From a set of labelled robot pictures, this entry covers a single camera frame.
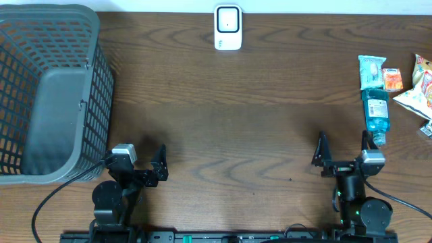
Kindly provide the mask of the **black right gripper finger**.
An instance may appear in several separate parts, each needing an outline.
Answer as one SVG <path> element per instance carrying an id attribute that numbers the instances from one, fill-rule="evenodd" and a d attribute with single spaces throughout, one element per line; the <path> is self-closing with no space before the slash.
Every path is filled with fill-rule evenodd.
<path id="1" fill-rule="evenodd" d="M 311 164 L 314 166 L 326 166 L 326 164 L 330 162 L 332 162 L 332 157 L 329 142 L 324 131 L 320 131 L 318 145 L 315 149 Z"/>
<path id="2" fill-rule="evenodd" d="M 367 130 L 362 131 L 361 150 L 378 150 L 378 146 L 374 143 L 371 133 Z"/>

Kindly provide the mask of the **teal mouthwash bottle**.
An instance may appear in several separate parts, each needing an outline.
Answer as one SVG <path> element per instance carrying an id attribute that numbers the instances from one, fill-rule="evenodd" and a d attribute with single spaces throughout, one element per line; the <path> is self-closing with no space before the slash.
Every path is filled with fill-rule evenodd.
<path id="1" fill-rule="evenodd" d="M 391 128 L 388 109 L 388 93 L 380 88 L 368 88 L 361 93 L 364 104 L 365 124 L 377 146 L 386 144 L 386 133 Z"/>

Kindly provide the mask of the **small dark green box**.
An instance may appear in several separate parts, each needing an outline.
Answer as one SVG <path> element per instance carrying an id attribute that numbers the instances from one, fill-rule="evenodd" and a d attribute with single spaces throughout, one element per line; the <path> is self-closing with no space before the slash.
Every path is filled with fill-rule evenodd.
<path id="1" fill-rule="evenodd" d="M 432 138 L 432 121 L 426 121 L 421 127 L 420 131 L 427 137 Z"/>

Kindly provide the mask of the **small orange box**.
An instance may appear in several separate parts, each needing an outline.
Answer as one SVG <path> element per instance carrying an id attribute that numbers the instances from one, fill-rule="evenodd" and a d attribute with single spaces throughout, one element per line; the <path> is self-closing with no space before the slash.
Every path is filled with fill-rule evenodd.
<path id="1" fill-rule="evenodd" d="M 385 91 L 396 92 L 403 89 L 402 75 L 399 69 L 383 68 L 382 75 Z"/>

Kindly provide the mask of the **light teal candy packet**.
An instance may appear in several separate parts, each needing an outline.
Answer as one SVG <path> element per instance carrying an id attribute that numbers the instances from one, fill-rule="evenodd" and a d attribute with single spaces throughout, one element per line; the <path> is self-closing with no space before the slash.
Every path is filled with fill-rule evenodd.
<path id="1" fill-rule="evenodd" d="M 360 89 L 384 88 L 382 65 L 386 57 L 359 55 Z"/>

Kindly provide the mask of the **yellow snack bag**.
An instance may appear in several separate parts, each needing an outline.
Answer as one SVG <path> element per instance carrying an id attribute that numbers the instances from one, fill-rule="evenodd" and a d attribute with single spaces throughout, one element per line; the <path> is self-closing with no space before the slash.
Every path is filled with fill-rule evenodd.
<path id="1" fill-rule="evenodd" d="M 412 72 L 412 88 L 393 100 L 405 109 L 431 120 L 431 62 L 416 54 Z"/>

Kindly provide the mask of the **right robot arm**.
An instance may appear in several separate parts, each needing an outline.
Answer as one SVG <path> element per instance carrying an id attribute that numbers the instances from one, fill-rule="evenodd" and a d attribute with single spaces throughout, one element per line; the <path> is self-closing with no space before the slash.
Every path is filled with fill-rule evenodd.
<path id="1" fill-rule="evenodd" d="M 334 196 L 338 197 L 339 212 L 346 235 L 384 238 L 393 209 L 385 200 L 367 196 L 365 181 L 377 175 L 385 165 L 385 157 L 365 130 L 362 132 L 359 156 L 350 161 L 331 157 L 326 134 L 319 132 L 318 145 L 311 164 L 321 167 L 323 178 L 335 178 Z"/>

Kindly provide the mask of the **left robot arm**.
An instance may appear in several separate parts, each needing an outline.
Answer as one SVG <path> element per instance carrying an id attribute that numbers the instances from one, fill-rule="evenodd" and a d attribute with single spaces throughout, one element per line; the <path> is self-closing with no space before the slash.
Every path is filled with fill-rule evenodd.
<path id="1" fill-rule="evenodd" d="M 168 179 L 166 146 L 162 144 L 151 159 L 152 169 L 135 169 L 136 160 L 133 144 L 118 144 L 101 159 L 112 179 L 100 183 L 92 192 L 94 221 L 89 227 L 90 242 L 146 242 L 145 233 L 130 220 L 142 189 L 156 187 Z"/>

